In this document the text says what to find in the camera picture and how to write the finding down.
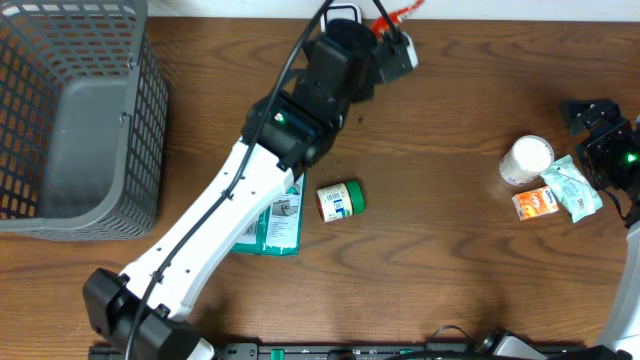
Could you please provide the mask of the light green snack packet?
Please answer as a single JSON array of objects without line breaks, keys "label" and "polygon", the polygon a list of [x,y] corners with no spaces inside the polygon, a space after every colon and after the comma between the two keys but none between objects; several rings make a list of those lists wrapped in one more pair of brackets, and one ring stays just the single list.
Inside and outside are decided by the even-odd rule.
[{"label": "light green snack packet", "polygon": [[570,155],[553,162],[541,173],[541,177],[568,210],[573,223],[595,214],[603,206],[601,197],[576,167]]}]

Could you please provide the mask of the red stick packet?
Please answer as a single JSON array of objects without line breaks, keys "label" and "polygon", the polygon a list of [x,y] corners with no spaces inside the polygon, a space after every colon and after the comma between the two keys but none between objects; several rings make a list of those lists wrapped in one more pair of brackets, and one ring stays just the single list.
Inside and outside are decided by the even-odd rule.
[{"label": "red stick packet", "polygon": [[374,4],[380,10],[381,16],[377,18],[371,25],[370,30],[377,36],[382,37],[384,34],[391,34],[398,28],[398,25],[410,18],[425,3],[425,0],[416,0],[413,4],[403,7],[393,12],[387,12],[379,1]]}]

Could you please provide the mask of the white round tub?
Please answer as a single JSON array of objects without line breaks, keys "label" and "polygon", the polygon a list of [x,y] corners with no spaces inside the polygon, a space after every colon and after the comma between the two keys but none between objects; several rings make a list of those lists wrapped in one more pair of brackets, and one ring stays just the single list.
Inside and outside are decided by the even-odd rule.
[{"label": "white round tub", "polygon": [[532,182],[554,162],[554,151],[543,138],[526,135],[519,138],[499,162],[499,173],[510,185]]}]

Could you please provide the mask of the orange Kleenex tissue pack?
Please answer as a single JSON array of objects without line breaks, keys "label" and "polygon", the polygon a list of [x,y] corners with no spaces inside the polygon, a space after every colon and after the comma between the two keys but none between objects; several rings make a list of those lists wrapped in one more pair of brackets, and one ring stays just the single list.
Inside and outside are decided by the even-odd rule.
[{"label": "orange Kleenex tissue pack", "polygon": [[520,221],[553,214],[559,210],[549,186],[515,194],[512,202]]}]

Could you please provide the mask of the green lid jar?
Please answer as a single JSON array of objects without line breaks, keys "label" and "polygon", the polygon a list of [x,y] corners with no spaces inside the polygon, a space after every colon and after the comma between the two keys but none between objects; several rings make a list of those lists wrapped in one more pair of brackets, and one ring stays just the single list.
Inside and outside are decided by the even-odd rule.
[{"label": "green lid jar", "polygon": [[324,222],[351,217],[366,209],[364,194],[357,180],[320,188],[315,199]]}]

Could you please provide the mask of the green 3M gloves pack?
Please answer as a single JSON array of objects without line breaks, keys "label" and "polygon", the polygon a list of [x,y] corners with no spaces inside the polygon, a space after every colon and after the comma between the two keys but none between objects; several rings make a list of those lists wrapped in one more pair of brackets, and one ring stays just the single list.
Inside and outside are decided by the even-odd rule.
[{"label": "green 3M gloves pack", "polygon": [[237,238],[232,253],[297,256],[306,179],[302,175],[269,207],[256,216]]}]

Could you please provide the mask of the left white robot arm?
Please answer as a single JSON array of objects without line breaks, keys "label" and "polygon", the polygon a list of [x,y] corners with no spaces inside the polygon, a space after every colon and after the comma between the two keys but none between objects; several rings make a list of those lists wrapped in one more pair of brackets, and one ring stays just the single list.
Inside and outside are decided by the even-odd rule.
[{"label": "left white robot arm", "polygon": [[336,19],[294,49],[272,93],[249,111],[218,174],[146,252],[120,272],[96,270],[83,296],[93,329],[126,359],[211,359],[187,319],[208,279],[256,216],[332,148],[351,105],[418,64],[411,37]]}]

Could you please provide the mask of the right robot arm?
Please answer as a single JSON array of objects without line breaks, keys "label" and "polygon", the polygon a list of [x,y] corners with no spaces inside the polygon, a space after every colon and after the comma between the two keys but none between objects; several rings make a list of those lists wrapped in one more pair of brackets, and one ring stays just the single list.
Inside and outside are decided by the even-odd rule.
[{"label": "right robot arm", "polygon": [[566,100],[560,112],[569,133],[588,137],[576,155],[592,187],[612,196],[615,190],[630,201],[621,216],[627,254],[617,294],[604,330],[596,343],[623,359],[639,357],[639,123],[625,118],[610,99]]}]

